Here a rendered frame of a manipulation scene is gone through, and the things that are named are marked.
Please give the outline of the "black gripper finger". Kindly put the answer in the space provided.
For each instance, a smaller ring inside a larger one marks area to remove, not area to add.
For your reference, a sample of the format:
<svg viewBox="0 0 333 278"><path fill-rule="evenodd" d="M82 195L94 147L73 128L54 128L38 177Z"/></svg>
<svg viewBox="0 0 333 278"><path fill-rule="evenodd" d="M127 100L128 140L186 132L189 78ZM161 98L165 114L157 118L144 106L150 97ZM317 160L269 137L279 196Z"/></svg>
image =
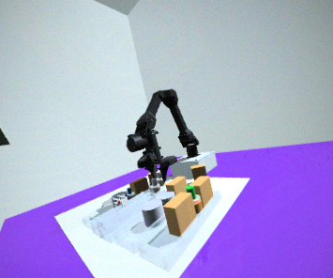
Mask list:
<svg viewBox="0 0 333 278"><path fill-rule="evenodd" d="M161 173L161 176L162 176L163 182L166 181L168 168L169 168L169 166L158 167L158 169L160 170L160 173Z"/></svg>
<svg viewBox="0 0 333 278"><path fill-rule="evenodd" d="M149 171L153 178L158 178L157 176L158 167L156 164L154 164L154 166L151 166L149 168L145 168L144 170Z"/></svg>

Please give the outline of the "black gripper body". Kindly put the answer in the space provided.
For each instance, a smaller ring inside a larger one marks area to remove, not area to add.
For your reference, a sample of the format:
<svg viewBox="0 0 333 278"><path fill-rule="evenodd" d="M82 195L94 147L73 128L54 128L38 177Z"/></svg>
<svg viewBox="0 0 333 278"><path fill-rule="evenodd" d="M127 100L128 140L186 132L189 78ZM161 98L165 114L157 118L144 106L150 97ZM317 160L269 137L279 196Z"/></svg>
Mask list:
<svg viewBox="0 0 333 278"><path fill-rule="evenodd" d="M154 164L159 164L160 167L164 167L164 166L171 166L172 164L177 162L177 158L176 156L168 156L166 158L163 158L163 156L160 155L160 149L161 147L159 147L159 145L153 146L153 147L147 147L145 149L145 153L148 152L148 149L151 149L151 152L154 152L157 156L157 159L154 160L153 162L151 162L150 166L145 167L145 168L149 168L151 166L154 166Z"/></svg>

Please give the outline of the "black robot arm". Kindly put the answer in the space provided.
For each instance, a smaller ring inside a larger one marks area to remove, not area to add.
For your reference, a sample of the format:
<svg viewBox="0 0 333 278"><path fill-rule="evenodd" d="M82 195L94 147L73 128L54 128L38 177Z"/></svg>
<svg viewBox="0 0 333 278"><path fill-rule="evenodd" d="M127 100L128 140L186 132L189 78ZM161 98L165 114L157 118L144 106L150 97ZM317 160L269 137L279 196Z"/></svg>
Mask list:
<svg viewBox="0 0 333 278"><path fill-rule="evenodd" d="M185 123L184 118L177 105L178 97L174 89L158 90L153 93L151 101L149 102L146 111L136 122L136 130L134 134L128 135L127 149L129 152L135 152L158 145L156 134L158 131L153 130L156 126L156 113L160 103L163 101L167 106L174 118L175 124L179 129L178 139L182 147L187 149L188 157L195 158L201 154L198 153L197 146L199 140L194 136ZM194 144L194 145L191 145ZM154 152L148 149L148 152L143 151L143 156L137 161L139 166L143 169L150 166L151 162L157 159Z"/></svg>

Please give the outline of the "tan rectangular block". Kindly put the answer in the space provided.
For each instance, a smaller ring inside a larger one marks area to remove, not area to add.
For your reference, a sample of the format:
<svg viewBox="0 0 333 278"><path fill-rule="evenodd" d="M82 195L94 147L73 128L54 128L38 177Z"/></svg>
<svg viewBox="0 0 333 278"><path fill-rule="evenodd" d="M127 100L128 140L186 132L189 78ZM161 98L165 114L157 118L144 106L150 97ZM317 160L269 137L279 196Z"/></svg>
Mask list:
<svg viewBox="0 0 333 278"><path fill-rule="evenodd" d="M202 207L205 207L205 205L209 202L209 200L212 198L213 191L212 186L210 182L209 177L199 177L196 179L190 186L194 186L195 193L199 194Z"/></svg>
<svg viewBox="0 0 333 278"><path fill-rule="evenodd" d="M163 206L170 235L180 237L196 217L192 193L179 193Z"/></svg>
<svg viewBox="0 0 333 278"><path fill-rule="evenodd" d="M174 195L178 195L187 192L188 183L186 177L179 177L166 184L165 187L166 191L174 191Z"/></svg>

